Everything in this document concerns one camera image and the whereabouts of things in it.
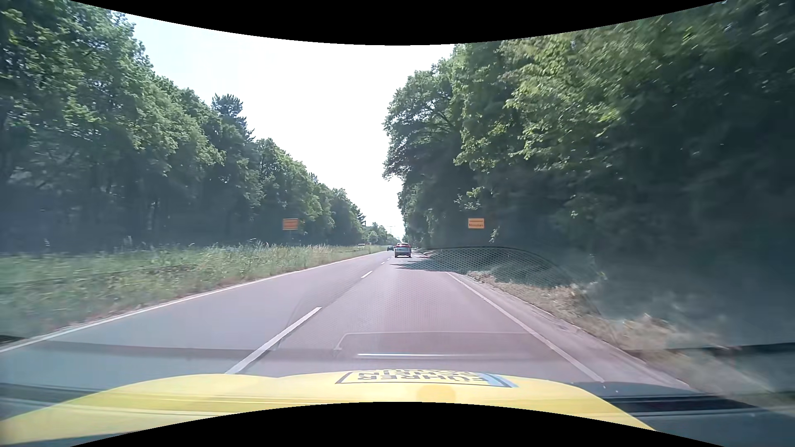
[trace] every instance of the orange sign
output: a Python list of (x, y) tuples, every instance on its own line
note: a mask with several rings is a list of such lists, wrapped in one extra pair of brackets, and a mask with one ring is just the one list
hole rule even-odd
[(297, 230), (298, 229), (298, 219), (282, 219), (281, 220), (281, 229), (282, 230)]
[(469, 228), (483, 229), (486, 227), (486, 220), (482, 217), (469, 219)]

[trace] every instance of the grassy roadside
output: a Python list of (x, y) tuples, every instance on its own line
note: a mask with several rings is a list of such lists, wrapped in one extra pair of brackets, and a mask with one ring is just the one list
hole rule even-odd
[(0, 257), (0, 334), (37, 336), (193, 293), (385, 249), (252, 244)]
[(449, 270), (535, 305), (691, 387), (767, 408), (793, 404), (789, 398), (771, 392), (764, 378), (741, 371), (730, 360), (706, 352), (683, 353), (668, 349), (716, 344), (717, 339), (712, 334), (688, 331), (648, 314), (608, 319), (588, 300), (583, 287), (556, 284), (558, 278), (533, 265), (531, 259), (491, 262), (468, 252), (451, 253), (430, 251), (426, 254)]

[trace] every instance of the windshield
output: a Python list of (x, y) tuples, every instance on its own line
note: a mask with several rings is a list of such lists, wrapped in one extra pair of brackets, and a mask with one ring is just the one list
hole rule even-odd
[(0, 419), (332, 372), (795, 414), (790, 3), (418, 46), (3, 8)]

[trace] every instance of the road edge line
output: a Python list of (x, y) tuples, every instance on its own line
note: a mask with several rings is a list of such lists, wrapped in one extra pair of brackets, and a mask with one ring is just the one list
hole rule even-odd
[(243, 369), (245, 369), (247, 366), (252, 364), (254, 361), (256, 361), (257, 359), (262, 357), (262, 354), (265, 354), (265, 351), (267, 351), (268, 349), (271, 349), (281, 339), (285, 338), (292, 331), (296, 330), (296, 328), (298, 326), (302, 325), (312, 315), (316, 314), (320, 309), (322, 309), (322, 308), (320, 308), (320, 307), (314, 308), (309, 313), (307, 313), (303, 317), (299, 318), (295, 323), (292, 323), (290, 326), (287, 326), (287, 328), (285, 328), (285, 330), (279, 332), (278, 334), (276, 334), (276, 336), (274, 336), (270, 340), (266, 341), (265, 344), (263, 344), (262, 346), (257, 348), (254, 352), (251, 352), (245, 359), (240, 360), (239, 362), (237, 362), (236, 365), (234, 365), (233, 367), (229, 368), (229, 370), (227, 370), (227, 372), (224, 372), (224, 374), (237, 374), (240, 371), (242, 371)]
[(280, 277), (283, 277), (283, 276), (287, 276), (289, 274), (295, 274), (295, 273), (305, 272), (305, 271), (309, 271), (309, 270), (319, 269), (321, 267), (326, 267), (326, 266), (333, 266), (334, 264), (339, 264), (340, 262), (351, 261), (353, 259), (361, 259), (361, 258), (364, 258), (365, 256), (377, 255), (378, 253), (381, 253), (381, 251), (377, 251), (375, 253), (368, 253), (367, 255), (354, 256), (353, 258), (348, 258), (348, 259), (340, 259), (339, 261), (330, 262), (328, 264), (321, 264), (319, 266), (309, 267), (307, 269), (294, 270), (294, 271), (290, 271), (290, 272), (275, 274), (275, 275), (268, 276), (268, 277), (265, 277), (265, 278), (255, 279), (253, 281), (241, 282), (240, 284), (235, 284), (233, 286), (223, 287), (222, 289), (208, 290), (207, 292), (202, 292), (202, 293), (197, 293), (195, 295), (190, 295), (190, 296), (187, 296), (187, 297), (177, 298), (176, 300), (173, 300), (173, 301), (168, 301), (168, 302), (161, 303), (161, 304), (147, 306), (147, 307), (145, 307), (143, 309), (131, 310), (131, 311), (127, 312), (127, 313), (122, 313), (120, 315), (115, 315), (113, 317), (108, 317), (108, 318), (103, 318), (103, 319), (100, 319), (100, 320), (97, 320), (97, 321), (92, 321), (91, 323), (85, 323), (85, 324), (82, 324), (82, 325), (72, 326), (71, 328), (63, 328), (63, 329), (57, 330), (55, 332), (51, 332), (49, 334), (44, 334), (44, 335), (41, 335), (41, 336), (31, 337), (30, 339), (25, 340), (25, 341), (21, 341), (21, 342), (19, 342), (17, 344), (7, 345), (7, 346), (5, 346), (3, 348), (0, 348), (0, 354), (2, 354), (4, 352), (8, 352), (8, 351), (13, 351), (14, 349), (17, 349), (17, 348), (23, 348), (25, 346), (30, 346), (31, 344), (39, 343), (41, 341), (51, 340), (51, 339), (53, 339), (53, 338), (55, 338), (57, 336), (63, 336), (63, 335), (66, 335), (66, 334), (69, 334), (69, 333), (72, 333), (72, 332), (77, 332), (77, 331), (79, 331), (81, 329), (93, 328), (94, 326), (99, 326), (99, 325), (103, 325), (105, 323), (110, 323), (112, 321), (121, 320), (122, 318), (132, 317), (133, 315), (138, 315), (139, 313), (149, 312), (150, 310), (160, 309), (160, 308), (163, 308), (163, 307), (166, 307), (166, 306), (169, 306), (169, 305), (175, 305), (175, 304), (178, 304), (178, 303), (181, 303), (181, 302), (195, 300), (197, 298), (206, 297), (207, 295), (212, 295), (214, 293), (219, 293), (219, 292), (223, 292), (223, 291), (226, 291), (226, 290), (232, 290), (232, 289), (237, 289), (239, 287), (250, 286), (252, 284), (257, 284), (259, 282), (268, 281), (269, 279), (275, 279), (275, 278), (280, 278)]
[(560, 348), (558, 348), (558, 347), (557, 347), (557, 346), (556, 346), (556, 345), (555, 345), (553, 342), (551, 342), (551, 341), (547, 340), (547, 339), (546, 339), (544, 336), (542, 336), (540, 333), (538, 333), (538, 332), (536, 332), (536, 331), (532, 330), (532, 329), (531, 329), (531, 328), (530, 328), (528, 325), (524, 324), (524, 323), (523, 323), (521, 320), (519, 320), (518, 318), (516, 318), (516, 317), (514, 317), (513, 315), (511, 315), (510, 313), (508, 313), (508, 312), (507, 312), (505, 309), (503, 309), (502, 307), (500, 307), (499, 305), (497, 305), (496, 303), (494, 303), (492, 300), (490, 300), (490, 299), (486, 298), (485, 296), (483, 296), (483, 294), (482, 294), (482, 293), (478, 292), (478, 291), (477, 291), (477, 290), (475, 290), (475, 289), (472, 289), (472, 288), (471, 288), (471, 287), (470, 287), (470, 286), (469, 286), (467, 283), (465, 283), (465, 282), (461, 281), (460, 279), (456, 278), (456, 277), (455, 277), (453, 274), (451, 274), (450, 272), (445, 272), (445, 273), (446, 273), (446, 274), (448, 274), (448, 275), (450, 276), (450, 278), (453, 278), (453, 279), (455, 279), (455, 280), (456, 280), (456, 281), (457, 281), (457, 282), (458, 282), (460, 285), (462, 285), (462, 286), (466, 287), (466, 288), (467, 288), (467, 289), (469, 289), (469, 290), (470, 290), (472, 293), (474, 293), (475, 295), (477, 295), (477, 296), (481, 297), (481, 298), (482, 298), (482, 299), (483, 299), (485, 302), (489, 303), (489, 304), (490, 304), (490, 305), (492, 305), (492, 306), (493, 306), (495, 309), (497, 309), (498, 311), (500, 311), (500, 313), (502, 313), (502, 314), (503, 314), (503, 315), (505, 315), (506, 317), (510, 318), (510, 319), (511, 319), (511, 320), (512, 320), (514, 323), (516, 323), (517, 325), (519, 325), (519, 326), (520, 326), (522, 329), (525, 329), (525, 331), (527, 331), (527, 332), (528, 332), (528, 334), (530, 334), (530, 335), (532, 335), (532, 336), (536, 337), (536, 338), (537, 338), (537, 339), (538, 339), (540, 342), (542, 342), (543, 344), (547, 345), (547, 347), (548, 347), (548, 348), (552, 349), (552, 350), (553, 350), (554, 352), (556, 352), (556, 353), (557, 353), (559, 356), (563, 357), (563, 358), (564, 358), (564, 359), (566, 359), (566, 360), (567, 360), (569, 363), (571, 363), (572, 365), (574, 365), (574, 367), (576, 367), (577, 369), (579, 369), (580, 371), (582, 371), (583, 373), (585, 373), (585, 375), (587, 375), (587, 376), (588, 376), (588, 377), (590, 377), (591, 379), (594, 379), (594, 380), (595, 380), (595, 381), (597, 381), (597, 382), (604, 382), (604, 379), (602, 378), (602, 376), (600, 376), (600, 375), (596, 374), (596, 373), (595, 373), (595, 372), (594, 372), (594, 371), (593, 371), (591, 368), (589, 368), (589, 367), (587, 367), (587, 366), (583, 365), (583, 364), (582, 364), (582, 363), (581, 363), (579, 360), (577, 360), (577, 359), (575, 359), (574, 357), (570, 356), (570, 355), (569, 355), (569, 354), (568, 354), (566, 351), (564, 351), (563, 349), (560, 349)]

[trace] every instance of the sign post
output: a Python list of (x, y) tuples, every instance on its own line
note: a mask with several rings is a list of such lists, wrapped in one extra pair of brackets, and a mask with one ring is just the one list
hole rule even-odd
[(469, 218), (469, 228), (483, 230), (486, 228), (486, 220), (483, 217)]
[[(281, 229), (284, 231), (294, 231), (298, 229), (298, 219), (282, 219)], [(290, 234), (290, 245), (293, 245), (293, 233)]]

